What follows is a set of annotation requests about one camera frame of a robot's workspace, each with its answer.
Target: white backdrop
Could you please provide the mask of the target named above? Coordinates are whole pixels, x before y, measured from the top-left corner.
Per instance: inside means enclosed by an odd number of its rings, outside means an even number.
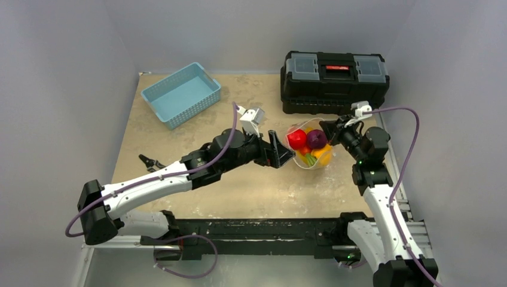
[[[279,72],[291,50],[387,54],[416,0],[105,0],[136,68]]]
[[[0,26],[0,285],[70,286],[65,225],[112,178],[138,75],[101,0],[1,1]]]
[[[502,0],[418,1],[387,55],[386,106],[421,117],[404,186],[444,286],[506,286],[505,11]],[[401,164],[413,117],[384,116]]]

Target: yellow bell pepper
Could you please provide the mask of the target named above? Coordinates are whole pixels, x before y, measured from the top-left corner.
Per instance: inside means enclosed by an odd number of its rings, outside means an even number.
[[[316,157],[321,165],[327,166],[332,159],[332,146],[326,145],[321,149],[314,149],[311,151],[311,155]]]
[[[300,153],[300,151],[296,151],[296,154],[306,165],[308,165],[308,160]]]

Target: toolbox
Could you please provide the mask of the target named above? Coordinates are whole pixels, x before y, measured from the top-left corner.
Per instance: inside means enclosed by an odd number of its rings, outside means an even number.
[[[351,104],[384,103],[389,89],[384,58],[379,54],[290,51],[280,70],[286,114],[348,114]]]

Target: black metal frame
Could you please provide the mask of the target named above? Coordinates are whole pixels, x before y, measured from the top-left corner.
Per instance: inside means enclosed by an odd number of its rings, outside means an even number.
[[[169,220],[176,222],[172,213]],[[361,254],[347,237],[347,225],[357,219],[368,219],[363,212],[342,213],[339,218],[294,219],[178,219],[166,239],[199,234],[211,239],[219,254],[227,255],[312,255],[315,259],[335,258],[353,261]],[[141,237],[141,245],[161,245]],[[200,239],[186,239],[182,260],[201,259],[214,254],[212,247]],[[177,260],[170,256],[161,260]]]

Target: wooden table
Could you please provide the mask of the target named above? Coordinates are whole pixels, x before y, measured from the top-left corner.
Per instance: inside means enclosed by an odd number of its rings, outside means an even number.
[[[222,85],[222,99],[174,130],[162,124],[141,97],[141,91],[166,75],[142,75],[113,175],[122,182],[147,173],[138,158],[144,154],[163,164],[210,142],[232,126],[232,101],[245,108],[265,111],[260,125],[278,132],[282,139],[291,124],[331,115],[287,115],[280,101],[279,75],[215,75]],[[375,119],[365,122],[365,129]],[[352,182],[352,157],[336,146],[337,156],[325,169],[303,170],[294,162],[281,169],[250,163],[222,176],[219,182],[197,190],[160,198],[139,207],[143,211],[171,210],[176,218],[318,218],[341,212],[371,212]]]

